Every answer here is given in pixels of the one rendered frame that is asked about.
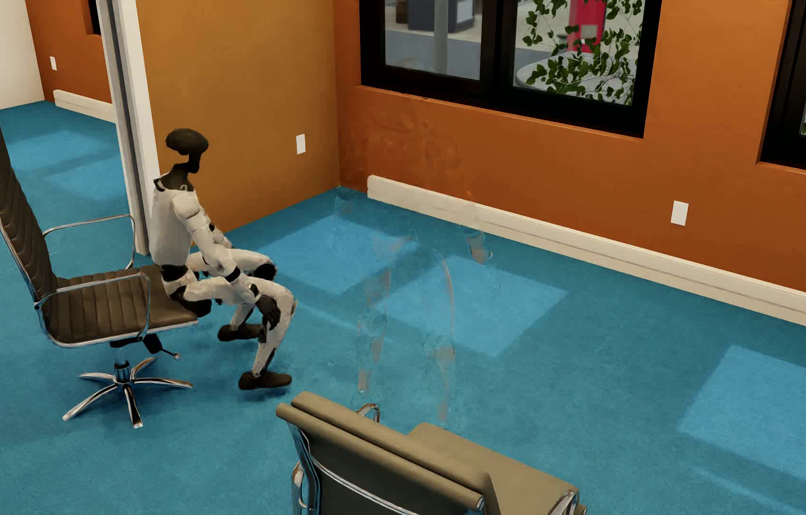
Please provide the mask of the grey sliding door frame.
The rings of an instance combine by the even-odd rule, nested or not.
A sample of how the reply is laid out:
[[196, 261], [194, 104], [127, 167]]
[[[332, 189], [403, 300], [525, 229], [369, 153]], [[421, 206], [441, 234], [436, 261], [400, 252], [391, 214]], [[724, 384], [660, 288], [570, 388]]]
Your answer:
[[95, 0], [135, 248], [148, 255], [153, 181], [160, 175], [135, 0]]

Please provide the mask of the white left robot leg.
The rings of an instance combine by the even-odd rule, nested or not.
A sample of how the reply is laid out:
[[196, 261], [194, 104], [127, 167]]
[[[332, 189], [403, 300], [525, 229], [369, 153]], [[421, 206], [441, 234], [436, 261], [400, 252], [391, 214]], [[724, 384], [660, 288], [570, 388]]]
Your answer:
[[[272, 260], [259, 252], [232, 248], [229, 249], [232, 259], [236, 262], [237, 268], [245, 275], [272, 280], [275, 278], [278, 269]], [[229, 272], [221, 268], [208, 265], [203, 260], [201, 252], [193, 252], [187, 259], [187, 266], [194, 271], [197, 279], [221, 277], [224, 278]], [[249, 316], [255, 310], [253, 305], [240, 303], [236, 312], [227, 325], [223, 325], [218, 332], [218, 339], [224, 342], [234, 340], [250, 340], [259, 337], [261, 326], [259, 323], [248, 324]]]

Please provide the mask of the black robot head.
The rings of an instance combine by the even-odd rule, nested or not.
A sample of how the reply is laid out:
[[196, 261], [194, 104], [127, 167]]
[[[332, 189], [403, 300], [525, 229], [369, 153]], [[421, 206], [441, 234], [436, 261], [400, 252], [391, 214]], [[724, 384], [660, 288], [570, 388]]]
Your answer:
[[178, 152], [181, 156], [187, 156], [187, 161], [176, 163], [171, 169], [184, 173], [199, 171], [202, 155], [210, 146], [203, 134], [191, 128], [178, 128], [171, 131], [166, 136], [165, 143], [168, 148]]

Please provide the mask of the tan office chair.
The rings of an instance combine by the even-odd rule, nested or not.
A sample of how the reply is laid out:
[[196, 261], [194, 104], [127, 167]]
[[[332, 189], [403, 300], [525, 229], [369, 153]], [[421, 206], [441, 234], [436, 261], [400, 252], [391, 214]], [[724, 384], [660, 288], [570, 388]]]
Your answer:
[[580, 490], [432, 423], [400, 433], [374, 403], [279, 404], [298, 461], [292, 515], [589, 515]]

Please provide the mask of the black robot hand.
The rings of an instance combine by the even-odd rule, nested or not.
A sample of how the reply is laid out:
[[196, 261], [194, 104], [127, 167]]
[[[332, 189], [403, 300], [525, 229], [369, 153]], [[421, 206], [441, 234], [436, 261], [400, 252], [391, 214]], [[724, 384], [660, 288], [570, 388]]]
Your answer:
[[260, 294], [256, 299], [256, 307], [262, 315], [262, 326], [267, 330], [275, 329], [281, 317], [281, 310], [276, 300], [266, 294]]

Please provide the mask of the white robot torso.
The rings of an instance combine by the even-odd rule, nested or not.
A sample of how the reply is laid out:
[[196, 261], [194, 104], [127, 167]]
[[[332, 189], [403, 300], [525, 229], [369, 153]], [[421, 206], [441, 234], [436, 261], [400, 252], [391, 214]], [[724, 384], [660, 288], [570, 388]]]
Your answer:
[[192, 234], [199, 229], [214, 231], [211, 219], [194, 190], [187, 186], [169, 189], [163, 180], [154, 181], [154, 200], [149, 218], [149, 253], [161, 266], [184, 266], [191, 254]]

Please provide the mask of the transparent ghost humanoid figure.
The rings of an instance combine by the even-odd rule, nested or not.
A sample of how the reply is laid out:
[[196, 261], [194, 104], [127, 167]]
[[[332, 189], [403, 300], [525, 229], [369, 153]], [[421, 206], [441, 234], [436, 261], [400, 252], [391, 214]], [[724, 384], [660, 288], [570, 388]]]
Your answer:
[[443, 199], [453, 223], [361, 193], [334, 191], [331, 250], [354, 275], [353, 389], [343, 403], [397, 399], [450, 429], [455, 415], [458, 334], [468, 311], [495, 303], [501, 278], [492, 237], [475, 206]]

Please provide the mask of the dark brown office chair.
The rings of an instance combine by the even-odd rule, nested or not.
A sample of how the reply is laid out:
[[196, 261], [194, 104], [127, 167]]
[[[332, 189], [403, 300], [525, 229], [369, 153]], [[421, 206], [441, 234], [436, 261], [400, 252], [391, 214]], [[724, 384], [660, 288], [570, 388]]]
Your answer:
[[191, 382], [140, 377], [159, 352], [167, 353], [158, 335], [190, 327], [198, 316], [168, 297], [156, 265], [134, 267], [76, 278], [57, 276], [46, 235], [69, 227], [94, 224], [87, 220], [43, 231], [12, 168], [0, 127], [0, 234], [19, 269], [39, 315], [42, 332], [62, 348], [109, 345], [115, 350], [114, 372], [80, 374], [104, 387], [79, 402], [62, 417], [70, 420], [91, 404], [121, 392], [133, 428], [143, 421], [134, 399], [134, 387], [161, 385], [190, 389]]

